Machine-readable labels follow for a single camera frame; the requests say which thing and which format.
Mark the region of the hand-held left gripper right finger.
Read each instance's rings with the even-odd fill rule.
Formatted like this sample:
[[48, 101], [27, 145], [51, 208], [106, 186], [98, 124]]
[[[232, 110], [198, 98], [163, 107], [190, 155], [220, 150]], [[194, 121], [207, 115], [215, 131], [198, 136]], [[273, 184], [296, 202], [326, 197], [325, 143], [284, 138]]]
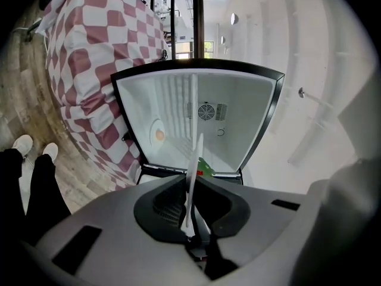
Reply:
[[218, 178], [196, 178], [192, 201], [217, 238], [234, 237], [250, 218], [250, 206], [238, 188], [242, 186]]

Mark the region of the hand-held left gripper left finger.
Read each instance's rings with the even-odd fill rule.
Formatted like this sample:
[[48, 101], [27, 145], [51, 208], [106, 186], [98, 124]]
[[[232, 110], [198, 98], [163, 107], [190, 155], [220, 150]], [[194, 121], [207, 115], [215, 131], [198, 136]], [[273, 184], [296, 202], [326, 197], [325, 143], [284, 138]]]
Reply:
[[137, 186], [140, 196], [133, 214], [138, 225], [153, 239], [185, 244], [188, 237], [181, 230], [186, 215], [184, 175], [155, 179]]

